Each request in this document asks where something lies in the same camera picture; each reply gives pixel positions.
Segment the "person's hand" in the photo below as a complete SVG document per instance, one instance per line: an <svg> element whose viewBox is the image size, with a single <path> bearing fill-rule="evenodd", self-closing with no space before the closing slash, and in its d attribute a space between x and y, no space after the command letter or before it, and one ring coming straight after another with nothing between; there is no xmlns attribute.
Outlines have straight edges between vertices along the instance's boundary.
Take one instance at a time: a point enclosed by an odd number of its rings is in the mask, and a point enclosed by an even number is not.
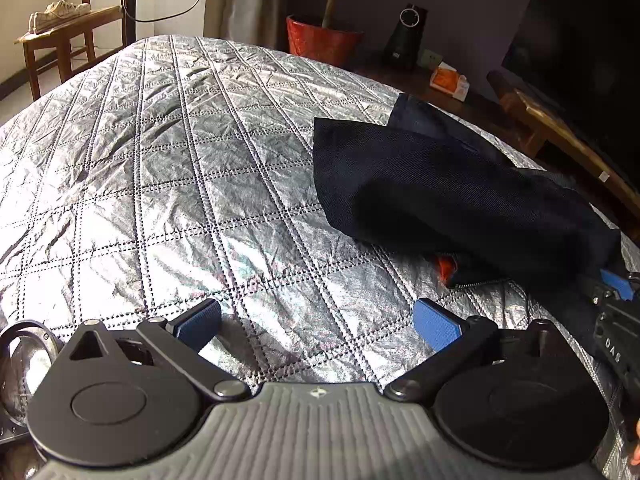
<svg viewBox="0 0 640 480"><path fill-rule="evenodd" d="M629 457L630 466L640 465L640 420L637 422L636 433L637 433L636 445L634 446L634 450L632 451Z"/></svg>

